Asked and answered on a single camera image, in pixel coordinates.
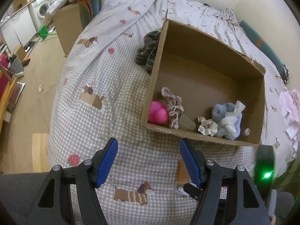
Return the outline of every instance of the washing machine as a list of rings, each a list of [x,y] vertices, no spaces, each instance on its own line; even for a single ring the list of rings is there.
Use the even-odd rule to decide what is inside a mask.
[[[50,6],[50,0],[35,0],[28,5],[29,13],[36,31],[43,25],[43,19]]]

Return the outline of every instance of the green dustpan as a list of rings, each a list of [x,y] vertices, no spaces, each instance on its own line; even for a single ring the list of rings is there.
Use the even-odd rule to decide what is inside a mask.
[[[57,35],[57,34],[49,34],[47,26],[42,25],[38,30],[38,34],[42,39],[45,39],[48,35]]]

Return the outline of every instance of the small yellow card on floor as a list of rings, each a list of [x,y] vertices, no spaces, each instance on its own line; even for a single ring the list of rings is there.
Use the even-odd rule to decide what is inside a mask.
[[[40,86],[39,86],[39,88],[38,88],[38,91],[41,93],[42,91],[43,91],[43,84],[41,84]]]

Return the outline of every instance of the screw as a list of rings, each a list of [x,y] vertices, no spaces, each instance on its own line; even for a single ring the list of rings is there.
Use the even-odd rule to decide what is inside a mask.
[[[85,161],[83,162],[83,164],[84,164],[85,166],[89,166],[89,165],[92,164],[92,160],[91,160],[91,159],[87,159],[87,160],[85,160]]]
[[[241,172],[243,172],[243,171],[245,171],[245,168],[240,165],[240,166],[238,166],[238,170],[241,171]]]
[[[207,160],[206,164],[209,166],[213,166],[215,164],[215,162],[213,160]]]
[[[58,171],[60,169],[60,166],[59,165],[55,165],[52,169],[53,169],[53,171]]]

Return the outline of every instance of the blue towel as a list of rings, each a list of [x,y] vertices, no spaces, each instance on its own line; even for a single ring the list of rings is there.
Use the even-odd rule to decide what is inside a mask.
[[[225,117],[225,113],[233,112],[235,106],[236,106],[235,104],[228,102],[223,105],[216,104],[214,106],[214,108],[212,109],[212,112],[211,112],[212,118],[211,119],[218,124],[218,132],[215,134],[216,137],[220,137],[220,138],[224,137],[228,140],[234,140],[240,135],[240,133],[241,133],[240,124],[241,124],[241,119],[242,119],[242,113],[239,114],[238,121],[234,124],[234,127],[236,129],[236,134],[234,134],[234,135],[229,134],[227,129],[221,125],[221,120]]]

